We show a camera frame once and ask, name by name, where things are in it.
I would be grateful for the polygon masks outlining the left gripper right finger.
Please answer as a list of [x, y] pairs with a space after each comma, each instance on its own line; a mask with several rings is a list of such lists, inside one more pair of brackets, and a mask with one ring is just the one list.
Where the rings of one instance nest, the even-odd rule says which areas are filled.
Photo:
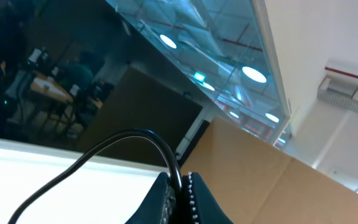
[[187, 224], [233, 224], [197, 172], [184, 175], [181, 222]]

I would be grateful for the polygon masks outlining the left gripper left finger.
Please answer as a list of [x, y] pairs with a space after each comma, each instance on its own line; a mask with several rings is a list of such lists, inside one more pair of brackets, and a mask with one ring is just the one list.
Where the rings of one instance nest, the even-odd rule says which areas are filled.
[[177, 203], [167, 173], [159, 173], [147, 195], [126, 224], [168, 224]]

